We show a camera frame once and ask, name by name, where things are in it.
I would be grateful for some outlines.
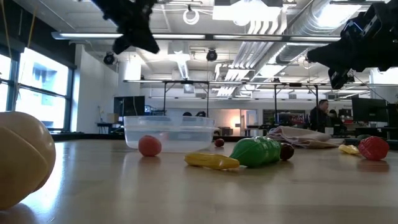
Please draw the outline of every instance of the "beige ball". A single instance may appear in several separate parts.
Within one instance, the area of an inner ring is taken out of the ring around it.
[[[55,144],[43,123],[25,113],[0,113],[0,210],[43,187],[54,164]]]

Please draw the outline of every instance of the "table surface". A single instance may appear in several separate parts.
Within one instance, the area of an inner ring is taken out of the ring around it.
[[[234,144],[211,152],[229,155]],[[0,223],[396,223],[398,153],[372,162],[297,149],[262,169],[189,167],[182,153],[142,157],[123,141],[57,143],[46,185]]]

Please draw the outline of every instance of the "plastic container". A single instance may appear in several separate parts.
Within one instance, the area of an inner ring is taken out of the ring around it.
[[[162,143],[162,150],[192,152],[211,145],[215,121],[191,116],[126,116],[124,134],[130,148],[137,149],[138,141],[145,135]]]

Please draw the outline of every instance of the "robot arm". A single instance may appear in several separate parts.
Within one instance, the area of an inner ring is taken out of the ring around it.
[[[341,39],[310,50],[310,62],[329,67],[333,89],[340,89],[353,79],[350,71],[362,72],[377,67],[386,71],[398,66],[398,0],[377,2],[366,12],[347,21]]]
[[[103,19],[110,19],[123,34],[113,44],[113,51],[120,54],[130,46],[156,54],[160,49],[149,29],[149,16],[157,0],[92,0],[103,12]]]

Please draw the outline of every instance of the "green pepper toy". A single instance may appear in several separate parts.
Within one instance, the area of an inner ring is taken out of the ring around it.
[[[279,142],[266,137],[246,138],[236,143],[229,157],[243,166],[259,167],[279,161],[280,148]]]

